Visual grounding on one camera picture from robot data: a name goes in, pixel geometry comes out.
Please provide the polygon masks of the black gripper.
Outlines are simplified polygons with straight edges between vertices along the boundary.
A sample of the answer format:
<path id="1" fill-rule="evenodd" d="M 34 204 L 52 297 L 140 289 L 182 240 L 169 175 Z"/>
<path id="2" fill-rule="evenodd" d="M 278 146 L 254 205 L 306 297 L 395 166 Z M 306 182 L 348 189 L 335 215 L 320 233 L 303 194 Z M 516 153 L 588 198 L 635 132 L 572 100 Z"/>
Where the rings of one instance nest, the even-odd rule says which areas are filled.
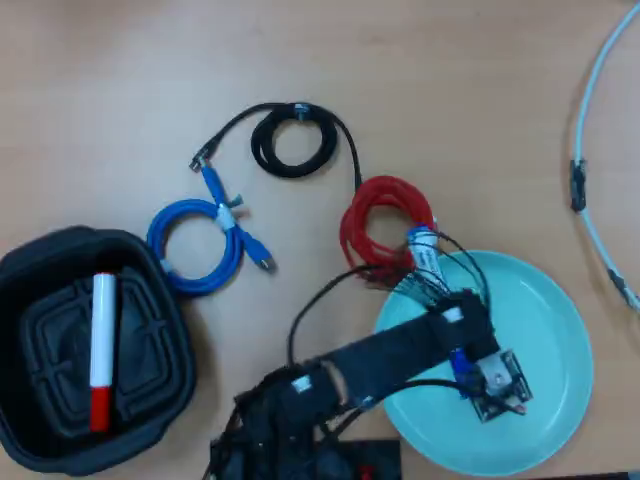
<path id="1" fill-rule="evenodd" d="M 462 349 L 468 360 L 481 360 L 499 352 L 499 343 L 480 296 L 470 289 L 454 292 L 432 306 L 432 330 L 447 351 Z"/>

